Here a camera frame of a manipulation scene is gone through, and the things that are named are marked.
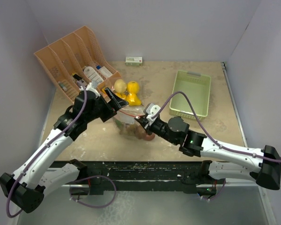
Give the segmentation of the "clear zip bag brown food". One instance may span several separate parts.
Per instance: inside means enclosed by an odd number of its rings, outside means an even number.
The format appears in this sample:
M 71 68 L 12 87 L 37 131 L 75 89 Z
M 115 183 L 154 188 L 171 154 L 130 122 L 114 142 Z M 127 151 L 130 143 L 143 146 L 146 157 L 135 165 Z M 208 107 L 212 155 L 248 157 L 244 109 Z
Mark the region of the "clear zip bag brown food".
M 148 135 L 144 128 L 135 120 L 135 117 L 143 115 L 144 106 L 125 106 L 112 117 L 120 135 L 128 139 L 152 141 L 155 134 Z

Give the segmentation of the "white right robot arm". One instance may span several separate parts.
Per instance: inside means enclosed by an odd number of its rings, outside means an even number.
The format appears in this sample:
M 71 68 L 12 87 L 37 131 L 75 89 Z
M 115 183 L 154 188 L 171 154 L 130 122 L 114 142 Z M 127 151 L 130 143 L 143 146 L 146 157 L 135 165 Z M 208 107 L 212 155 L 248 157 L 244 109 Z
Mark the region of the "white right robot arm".
M 135 119 L 148 134 L 154 133 L 173 145 L 179 151 L 193 157 L 218 159 L 210 162 L 199 171 L 203 183 L 225 178 L 252 180 L 270 190 L 281 187 L 281 157 L 269 145 L 264 148 L 246 148 L 212 140 L 205 134 L 189 129 L 189 124 L 181 117 L 173 117 L 168 122 L 156 118 L 150 121 L 145 116 Z

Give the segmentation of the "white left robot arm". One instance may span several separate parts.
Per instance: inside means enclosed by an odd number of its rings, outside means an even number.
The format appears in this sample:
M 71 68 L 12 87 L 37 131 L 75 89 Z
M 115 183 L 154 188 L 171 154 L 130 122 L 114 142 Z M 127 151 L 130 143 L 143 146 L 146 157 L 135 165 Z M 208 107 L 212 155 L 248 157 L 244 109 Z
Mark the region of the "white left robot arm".
M 33 212 L 47 195 L 64 184 L 82 184 L 91 179 L 87 166 L 76 159 L 49 175 L 45 172 L 57 156 L 87 129 L 90 122 L 98 118 L 105 122 L 128 105 L 109 88 L 104 91 L 109 101 L 97 90 L 81 87 L 73 105 L 58 118 L 46 140 L 33 155 L 12 174 L 0 176 L 0 186 L 7 197 L 6 214 L 9 218 L 15 218 L 23 211 Z

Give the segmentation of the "yellow fake pepper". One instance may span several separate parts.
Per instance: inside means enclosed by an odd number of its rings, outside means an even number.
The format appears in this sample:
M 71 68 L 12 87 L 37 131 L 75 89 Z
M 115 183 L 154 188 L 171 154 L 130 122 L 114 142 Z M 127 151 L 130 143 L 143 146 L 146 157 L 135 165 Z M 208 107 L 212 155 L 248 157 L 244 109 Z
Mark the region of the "yellow fake pepper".
M 119 98 L 121 98 L 121 99 L 123 99 L 123 100 L 126 100 L 127 95 L 126 95 L 125 93 L 118 93 L 118 92 L 116 92 L 115 94 L 116 94 Z

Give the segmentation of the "fake brown grape bunch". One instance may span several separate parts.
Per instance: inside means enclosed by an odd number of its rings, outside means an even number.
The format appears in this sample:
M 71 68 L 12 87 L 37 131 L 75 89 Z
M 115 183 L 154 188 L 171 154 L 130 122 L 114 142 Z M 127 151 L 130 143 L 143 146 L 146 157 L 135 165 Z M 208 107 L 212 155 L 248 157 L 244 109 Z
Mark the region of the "fake brown grape bunch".
M 120 130 L 121 135 L 133 136 L 141 139 L 143 134 L 143 128 L 137 124 L 124 124 Z

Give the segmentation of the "beige fake potato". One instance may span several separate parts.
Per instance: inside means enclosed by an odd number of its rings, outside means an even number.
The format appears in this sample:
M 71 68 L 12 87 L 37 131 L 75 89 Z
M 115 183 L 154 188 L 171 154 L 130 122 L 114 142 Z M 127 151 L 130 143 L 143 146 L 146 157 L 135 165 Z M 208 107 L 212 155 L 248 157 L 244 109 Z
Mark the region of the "beige fake potato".
M 114 90 L 117 93 L 123 94 L 127 89 L 127 84 L 122 79 L 117 79 L 114 83 Z

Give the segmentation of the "clear zip bag yellow food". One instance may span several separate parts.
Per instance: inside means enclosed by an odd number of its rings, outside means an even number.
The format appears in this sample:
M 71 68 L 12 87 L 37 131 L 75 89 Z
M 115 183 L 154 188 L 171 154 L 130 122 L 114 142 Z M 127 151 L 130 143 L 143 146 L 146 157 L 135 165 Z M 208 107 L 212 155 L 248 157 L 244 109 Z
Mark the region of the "clear zip bag yellow food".
M 138 94 L 140 91 L 140 85 L 136 81 L 125 81 L 121 77 L 110 77 L 101 83 L 98 90 L 103 94 L 104 98 L 107 98 L 105 89 L 109 88 L 113 94 L 120 99 L 128 102 L 127 110 L 139 111 L 143 109 L 143 103 Z

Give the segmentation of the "yellow fake pear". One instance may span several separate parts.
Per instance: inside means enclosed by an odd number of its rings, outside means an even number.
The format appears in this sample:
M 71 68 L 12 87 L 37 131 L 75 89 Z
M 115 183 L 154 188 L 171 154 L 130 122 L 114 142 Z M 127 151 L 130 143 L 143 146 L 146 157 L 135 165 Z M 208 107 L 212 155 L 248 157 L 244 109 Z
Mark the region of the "yellow fake pear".
M 137 97 L 137 94 L 129 93 L 126 97 L 126 101 L 128 102 L 129 106 L 140 106 L 140 105 L 142 105 L 140 99 Z

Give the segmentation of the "red fake apple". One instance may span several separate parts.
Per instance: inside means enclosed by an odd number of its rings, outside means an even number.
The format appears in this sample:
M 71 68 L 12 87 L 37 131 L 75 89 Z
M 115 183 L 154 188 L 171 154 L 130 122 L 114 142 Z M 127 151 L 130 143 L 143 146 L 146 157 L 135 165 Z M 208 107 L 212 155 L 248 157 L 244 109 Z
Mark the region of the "red fake apple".
M 145 134 L 143 136 L 143 140 L 145 141 L 152 141 L 154 138 L 155 138 L 155 134 L 151 134 L 151 135 Z

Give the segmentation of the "white blue cap tube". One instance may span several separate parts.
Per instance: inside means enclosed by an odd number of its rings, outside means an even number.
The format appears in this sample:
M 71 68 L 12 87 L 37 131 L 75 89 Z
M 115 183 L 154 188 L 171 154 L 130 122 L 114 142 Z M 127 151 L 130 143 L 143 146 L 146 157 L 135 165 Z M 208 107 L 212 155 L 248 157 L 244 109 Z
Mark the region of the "white blue cap tube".
M 103 75 L 104 78 L 109 78 L 113 75 L 105 66 L 101 67 L 100 65 L 96 66 L 97 70 Z

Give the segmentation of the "white lotion bottle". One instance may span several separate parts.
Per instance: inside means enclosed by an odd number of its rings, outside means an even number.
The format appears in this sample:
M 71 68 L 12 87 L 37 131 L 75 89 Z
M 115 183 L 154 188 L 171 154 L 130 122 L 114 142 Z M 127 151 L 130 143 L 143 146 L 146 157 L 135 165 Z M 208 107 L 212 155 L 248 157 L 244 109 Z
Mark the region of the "white lotion bottle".
M 90 81 L 95 81 L 97 84 L 101 84 L 104 81 L 104 79 L 91 66 L 85 67 L 83 72 Z

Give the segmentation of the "small green white box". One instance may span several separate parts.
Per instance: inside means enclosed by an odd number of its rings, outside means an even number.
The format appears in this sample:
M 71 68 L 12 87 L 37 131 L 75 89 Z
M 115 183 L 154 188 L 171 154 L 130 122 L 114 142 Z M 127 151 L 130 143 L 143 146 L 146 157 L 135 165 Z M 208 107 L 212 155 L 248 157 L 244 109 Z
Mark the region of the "small green white box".
M 126 56 L 125 65 L 126 66 L 142 66 L 143 58 L 136 56 Z

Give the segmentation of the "black yellow tool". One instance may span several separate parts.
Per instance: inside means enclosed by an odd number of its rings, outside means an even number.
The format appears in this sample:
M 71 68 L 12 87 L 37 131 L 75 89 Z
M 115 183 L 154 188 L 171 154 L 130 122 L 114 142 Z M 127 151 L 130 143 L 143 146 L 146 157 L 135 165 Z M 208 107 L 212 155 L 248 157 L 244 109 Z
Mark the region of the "black yellow tool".
M 86 83 L 85 83 L 85 81 L 83 80 L 83 78 L 80 77 L 78 74 L 73 73 L 73 74 L 72 74 L 72 78 L 73 78 L 73 80 L 75 81 L 75 83 L 76 83 L 76 85 L 77 85 L 78 87 L 80 87 L 80 86 L 85 86 L 85 85 L 86 85 Z

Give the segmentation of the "pink plastic file organizer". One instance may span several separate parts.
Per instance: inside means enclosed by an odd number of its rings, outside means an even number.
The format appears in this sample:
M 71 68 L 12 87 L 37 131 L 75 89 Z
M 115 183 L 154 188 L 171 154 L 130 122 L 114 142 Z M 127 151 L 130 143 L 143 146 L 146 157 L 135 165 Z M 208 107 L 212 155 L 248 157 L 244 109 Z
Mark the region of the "pink plastic file organizer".
M 85 67 L 91 66 L 105 81 L 107 79 L 96 68 L 96 66 L 100 65 L 101 67 L 105 66 L 113 73 L 111 77 L 121 77 L 120 73 L 106 61 L 94 32 L 87 26 L 71 32 L 35 52 L 34 55 L 54 86 L 71 103 L 74 102 L 75 97 L 80 92 L 79 87 L 72 78 L 73 73 L 78 74 L 86 83 L 89 83 L 90 80 L 83 71 Z M 67 91 L 61 89 L 58 81 L 67 87 Z

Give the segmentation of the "small clear vial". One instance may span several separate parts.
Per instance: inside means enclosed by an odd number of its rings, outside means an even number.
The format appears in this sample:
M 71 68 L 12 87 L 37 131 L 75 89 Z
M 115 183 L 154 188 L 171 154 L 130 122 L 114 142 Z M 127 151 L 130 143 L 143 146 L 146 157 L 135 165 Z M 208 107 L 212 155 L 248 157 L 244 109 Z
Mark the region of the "small clear vial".
M 67 91 L 67 87 L 62 82 L 58 81 L 58 84 L 63 91 Z

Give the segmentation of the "green perforated plastic basket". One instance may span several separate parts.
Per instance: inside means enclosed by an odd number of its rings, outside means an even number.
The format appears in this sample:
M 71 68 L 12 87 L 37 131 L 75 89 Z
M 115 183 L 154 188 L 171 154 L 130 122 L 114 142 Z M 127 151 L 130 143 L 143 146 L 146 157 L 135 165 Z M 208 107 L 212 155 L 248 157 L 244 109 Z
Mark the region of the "green perforated plastic basket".
M 181 91 L 190 100 L 199 120 L 208 115 L 211 89 L 211 77 L 191 71 L 179 70 L 173 86 L 173 93 Z M 189 104 L 181 94 L 175 95 L 169 104 L 170 114 L 195 119 Z

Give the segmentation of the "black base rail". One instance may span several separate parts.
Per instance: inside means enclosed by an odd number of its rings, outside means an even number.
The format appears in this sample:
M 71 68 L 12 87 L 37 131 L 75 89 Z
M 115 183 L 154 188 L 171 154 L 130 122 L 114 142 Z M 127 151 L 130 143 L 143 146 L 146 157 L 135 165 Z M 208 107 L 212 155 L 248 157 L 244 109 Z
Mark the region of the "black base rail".
M 162 191 L 213 196 L 224 180 L 204 175 L 203 162 L 167 161 L 78 161 L 82 172 L 69 182 L 74 195 L 102 195 L 105 191 Z

